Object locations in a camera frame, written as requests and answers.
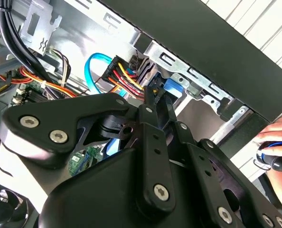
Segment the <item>fan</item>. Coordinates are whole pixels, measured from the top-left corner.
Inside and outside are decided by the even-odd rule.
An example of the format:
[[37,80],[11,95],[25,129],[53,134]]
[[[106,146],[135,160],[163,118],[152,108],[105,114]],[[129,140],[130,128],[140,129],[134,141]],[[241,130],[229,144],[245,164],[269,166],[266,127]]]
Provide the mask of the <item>fan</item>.
[[27,199],[0,185],[0,228],[24,227],[27,214]]

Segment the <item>green circuit board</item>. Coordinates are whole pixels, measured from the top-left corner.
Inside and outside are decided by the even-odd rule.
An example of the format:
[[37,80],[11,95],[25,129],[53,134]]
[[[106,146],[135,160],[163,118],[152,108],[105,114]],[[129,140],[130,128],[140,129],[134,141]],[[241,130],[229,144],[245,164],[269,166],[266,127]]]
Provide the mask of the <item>green circuit board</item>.
[[75,176],[86,170],[91,166],[93,159],[100,162],[103,159],[103,155],[100,153],[101,149],[101,146],[90,146],[85,150],[75,152],[69,160],[69,174]]

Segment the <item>cable tie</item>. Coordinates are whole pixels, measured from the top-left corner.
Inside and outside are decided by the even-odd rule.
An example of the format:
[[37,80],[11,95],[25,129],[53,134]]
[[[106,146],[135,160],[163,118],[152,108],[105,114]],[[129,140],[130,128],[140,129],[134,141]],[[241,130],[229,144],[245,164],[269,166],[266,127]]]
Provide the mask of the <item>cable tie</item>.
[[11,12],[12,11],[12,6],[10,5],[9,8],[0,6],[0,11],[2,11],[2,12]]
[[47,81],[43,81],[43,82],[41,83],[41,88],[42,88],[42,89],[45,89],[45,88],[46,88],[46,82],[47,82]]

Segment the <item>silver screw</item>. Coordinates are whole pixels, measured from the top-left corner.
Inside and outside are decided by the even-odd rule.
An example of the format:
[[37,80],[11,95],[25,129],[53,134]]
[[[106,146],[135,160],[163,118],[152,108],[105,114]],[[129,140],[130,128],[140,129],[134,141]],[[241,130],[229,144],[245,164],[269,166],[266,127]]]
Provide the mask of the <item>silver screw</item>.
[[263,214],[263,219],[265,220],[265,222],[270,226],[270,227],[274,227],[274,224],[272,222],[272,220],[267,217],[265,214]]
[[277,220],[278,224],[282,227],[282,218],[276,216],[276,220]]
[[169,192],[163,185],[156,184],[154,193],[161,201],[167,201],[169,199]]
[[121,104],[121,105],[124,104],[124,101],[123,101],[123,100],[117,99],[116,101],[117,101],[119,104]]
[[146,108],[146,110],[150,113],[152,113],[152,110],[150,108]]
[[184,130],[186,130],[186,129],[188,128],[184,123],[181,123],[180,126],[181,126]]
[[52,131],[49,137],[55,143],[65,143],[68,139],[67,134],[61,130]]
[[225,209],[223,207],[219,207],[218,208],[218,213],[219,213],[219,216],[222,218],[222,220],[224,222],[226,222],[227,224],[231,224],[233,222],[232,216],[227,211],[227,209]]
[[210,148],[214,148],[214,145],[212,144],[211,141],[207,141],[207,145],[208,145]]
[[22,126],[28,128],[34,128],[40,124],[38,119],[33,116],[24,116],[19,120],[19,122],[21,123]]

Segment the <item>blue controller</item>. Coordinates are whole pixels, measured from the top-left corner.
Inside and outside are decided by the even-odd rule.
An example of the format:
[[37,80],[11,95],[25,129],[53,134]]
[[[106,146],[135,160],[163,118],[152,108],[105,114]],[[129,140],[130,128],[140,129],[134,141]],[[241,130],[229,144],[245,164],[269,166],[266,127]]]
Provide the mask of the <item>blue controller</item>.
[[282,157],[265,155],[261,152],[263,148],[282,146],[282,142],[264,142],[258,149],[257,159],[263,164],[268,164],[273,170],[282,171]]

